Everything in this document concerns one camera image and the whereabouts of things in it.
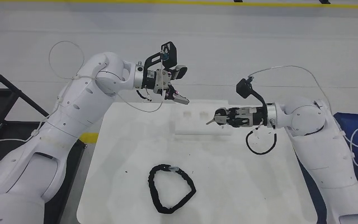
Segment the blue cover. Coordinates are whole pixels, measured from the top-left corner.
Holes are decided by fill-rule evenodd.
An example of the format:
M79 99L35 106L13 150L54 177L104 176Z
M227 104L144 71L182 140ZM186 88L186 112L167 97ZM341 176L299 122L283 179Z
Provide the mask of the blue cover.
M358 114L337 113L334 115L334 117L340 124L342 130L344 130L346 132L347 138L350 139L354 130L358 128ZM356 135L354 136L353 142L358 143L358 133L356 133ZM356 155L356 161L358 161L357 160L358 148L353 147L353 151ZM306 181L309 194L312 198L313 205L317 212L317 217L318 217L317 224L327 224L327 221L326 221L327 209L326 209L324 200L322 198L322 195L319 192L318 187L315 184L314 180L308 174L307 170L303 167L303 165L301 164L300 161L299 161L299 165L300 165L304 180ZM357 166L354 166L354 172L357 176L357 174L358 174Z

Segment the yellow stripe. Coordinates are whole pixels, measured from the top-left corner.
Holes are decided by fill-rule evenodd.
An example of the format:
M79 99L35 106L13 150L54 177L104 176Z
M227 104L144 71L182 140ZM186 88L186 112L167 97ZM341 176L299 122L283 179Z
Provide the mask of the yellow stripe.
M79 140L86 144L97 143L98 135L98 133L83 133Z
M316 4L316 3L266 3L266 2L205 2L173 0L19 0L0 2L65 2L65 3L131 3L131 4L196 4L204 6L257 6L257 7L315 7L315 8L358 8L358 4Z

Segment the cable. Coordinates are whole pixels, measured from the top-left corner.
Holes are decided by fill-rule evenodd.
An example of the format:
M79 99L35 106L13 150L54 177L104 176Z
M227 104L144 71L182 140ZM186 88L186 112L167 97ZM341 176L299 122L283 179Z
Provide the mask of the cable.
M60 43L64 43L64 42L71 43L71 44L75 45L75 46L81 51L81 54L82 54L82 64L81 64L81 66L79 67L78 71L82 68L82 66L83 66L83 64L84 64L84 53L83 53L83 51L82 51L82 49L81 49L81 47L80 47L79 45L77 45L77 44L75 44L75 43L73 43L73 42L71 42L71 41L69 41L69 40L59 41L59 42L57 42L56 44L54 44L54 45L52 46L52 48L51 48L51 50L50 50L50 52L49 52L49 57L48 57L49 66L50 66L52 72L55 74L55 76L57 76L57 77L59 77L59 78L62 78L62 79L64 79L64 80L71 80L71 79L73 79L73 78L64 78L64 77L59 76L59 75L56 73L56 71L54 70L54 68L52 67L52 65L51 65L50 56L51 56L52 50L54 49L54 47L55 47L56 45L58 45L58 44L60 44Z
M250 147L250 145L248 144L248 137L253 133L253 130L250 131L250 132L247 134L247 136L246 136L246 138L245 138L245 142L246 142L246 146L248 147L248 149L249 149L251 152L253 152L253 153L256 154L256 155L265 155L265 154L268 154L269 152L271 152L271 150L273 150L273 149L275 148L276 143L277 143L277 134L276 134L276 127L275 127L274 125L272 125L272 127L273 127L274 132L275 132L275 133L274 133L274 143L273 143L272 146L271 146L267 151L265 151L265 152L256 152L256 151L254 151L254 150Z
M271 70L271 69L276 69L276 68L286 68L286 67L301 68L301 69L305 70L306 72L308 72L308 73L313 77L313 79L314 79L314 81L316 82L318 88L321 90L321 92L322 92L323 95L325 96L325 98L326 98L326 100L327 100L327 102L328 102L329 110L330 110L331 114L333 114L332 109L331 109L331 102L329 101L328 96L326 95L326 93L325 93L325 92L323 91L323 89L321 88L321 86L320 86L320 84L318 83L318 81L317 81L316 77L314 76L314 74L313 74L311 71L309 71L308 69L306 69L306 68L303 68L303 67L301 67L301 66L276 66L276 67L271 67L271 68L265 68L265 69L263 69L263 70L259 70L259 71L257 71L257 72L251 73L251 74L249 74L247 77L252 77L254 74L259 73L259 72L263 72L263 71L267 71L267 70Z
M53 69L52 65L51 65L50 56L51 56L52 50L54 49L54 47L55 47L56 45L58 45L59 43L63 43L63 42L71 43L71 44L75 45L75 46L81 51L81 53L82 53L82 64L81 64L80 68L78 69L78 71L82 68L82 66L83 66L83 64L84 64L84 53L83 53L82 49L81 49L77 44L75 44L75 43L73 43L73 42L71 42L71 41L68 41L68 40L59 41L59 42L57 42L56 44L54 44L54 45L52 46L52 48L51 48L51 50L50 50L50 52L49 52L49 56L48 56L49 66L50 66L51 70L53 71L53 73L54 73L57 77L62 78L62 79L64 79L64 80L71 80L70 82L67 83L66 88L65 88L65 90L63 91L63 94L62 94L61 96L57 97L57 101L56 101L57 107L55 108L55 110L54 110L51 114L49 114L49 115L46 116L42 121L40 121L39 126L38 126L35 130L33 130L33 131L31 132L31 135L28 137L28 139L23 140L23 139L17 139L17 138L6 138L6 139L0 139L0 142L4 142L4 141L28 142L28 141L29 141L30 139L32 139L34 136L36 136L37 134L39 134L39 130L40 130L41 125L43 124L43 122L45 122L51 115L53 115L53 114L59 109L60 103L62 102L64 95L66 94L66 92L67 92L69 86L72 84L73 79L74 79L74 78L64 78L64 77L59 76L59 75L56 73L56 71Z
M143 100L148 100L149 102L152 102L152 99L150 98L147 98L145 96L143 96L142 94L140 94L139 90L136 91L136 93L139 95L140 98L142 98Z
M320 91L321 91L321 92L323 93L323 95L325 96L325 98L326 98L326 100L327 100L327 102L328 102L329 111L331 112L331 115L333 116L333 112L332 112L332 108L331 108L331 102L329 101L328 96L326 95L326 93L325 93L325 92L323 91L323 89L321 88L321 86L320 86L320 84L318 83L318 81L317 81L316 77L314 76L314 74L313 74L310 70L308 70L308 69L306 69L306 68L303 68L303 67L301 67L301 66L276 66L276 67L271 67L271 68L265 68L265 69L259 70L259 71L257 71L257 72L251 73L251 74L249 74L247 77L248 77L248 78L250 78L250 77L254 78L254 77L253 77L254 74L257 74L257 73L260 73L260 72L263 72L263 71L267 71L267 70L271 70L271 69L286 68L286 67L301 68L301 69L305 70L306 72L308 72L308 73L313 77L313 79L314 79L314 81L316 82L318 88L320 89ZM333 117L333 120L336 122L336 124L337 124L338 128L340 129L340 131L342 131L342 128L341 128L340 124L338 123L338 121L336 120L335 117ZM345 139L346 141L348 141L349 144L352 144L353 146L358 147L358 145L354 144L354 143L352 142L352 140L349 140L349 139L345 136L345 134L343 135L343 137L344 137L344 139Z
M121 97L121 95L119 95L118 93L116 93L116 95L117 96L119 96L119 98L121 98L122 100L123 100L123 102L125 102L126 104L128 104L129 106L131 106L132 108L134 108L134 109L137 109L137 110L140 110L140 111L142 111L142 112L146 112L146 113L152 113L152 112L156 112L157 110L159 110L161 107L162 107L162 105L163 105L163 102L164 102L164 99L165 99L165 93L164 93L164 83L163 83L163 57L161 56L161 76L162 76L162 102L161 102L161 104L159 105L159 107L158 108L156 108L155 110L150 110L150 111L147 111L147 110L142 110L142 109L140 109L140 108L137 108L137 107L135 107L135 106L133 106L132 104L130 104L130 103L128 103L127 101L125 101L124 99L123 99L123 97Z
M349 149L351 150L351 153L352 153L352 160L353 160L353 163L358 166L356 160L354 159L355 158L355 154L353 152L353 138L354 138L354 135L358 132L358 128L354 130L354 132L352 133L351 135L351 140L350 140L350 144L349 144Z

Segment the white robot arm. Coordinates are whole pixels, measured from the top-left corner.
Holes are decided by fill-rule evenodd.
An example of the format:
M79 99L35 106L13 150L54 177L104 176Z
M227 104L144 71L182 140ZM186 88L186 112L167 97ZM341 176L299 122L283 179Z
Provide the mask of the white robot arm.
M144 66L122 60L117 54L94 55L62 90L55 112L32 138L0 161L0 223L43 223L44 203L49 201L65 177L67 156L81 134L99 120L121 90L147 88L165 99L188 104L171 85L187 69L176 66L172 42L147 59ZM148 68L162 62L163 70ZM125 80L123 70L129 71Z
M211 122L233 127L285 128L300 162L314 179L326 203L328 224L358 223L358 181L354 173L352 153L327 105L321 100L297 97L289 103L266 104L252 89L252 79L242 79L236 92L243 98L253 95L262 106L245 108L220 108ZM266 152L269 153L275 143Z

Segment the white table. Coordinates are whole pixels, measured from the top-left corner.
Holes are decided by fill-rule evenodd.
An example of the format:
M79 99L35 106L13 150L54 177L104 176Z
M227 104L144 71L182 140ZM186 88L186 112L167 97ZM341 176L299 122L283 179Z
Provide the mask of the white table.
M228 106L215 102L203 110ZM134 104L155 109L158 104ZM233 129L231 136L173 134L182 108L163 104L143 113L114 103L106 113L79 203L81 224L101 223L315 223L317 215L305 181L283 129L277 146L265 156L254 155L244 138L251 128ZM264 151L272 134L262 127L251 137L253 148ZM173 214L155 209L148 175L153 166L170 164L185 171L197 193ZM161 202L174 206L190 188L173 172L155 178Z

